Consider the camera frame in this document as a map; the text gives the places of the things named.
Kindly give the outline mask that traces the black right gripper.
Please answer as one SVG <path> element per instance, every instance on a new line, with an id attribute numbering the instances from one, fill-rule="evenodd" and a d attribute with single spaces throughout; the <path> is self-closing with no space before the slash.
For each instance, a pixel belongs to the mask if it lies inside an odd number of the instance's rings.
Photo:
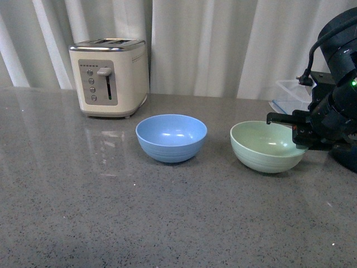
<path id="1" fill-rule="evenodd" d="M 293 125 L 294 143 L 311 149 L 352 143 L 348 136 L 356 133 L 356 86 L 335 87 L 319 102 L 312 102 L 308 111 L 269 112 L 266 123 Z"/>

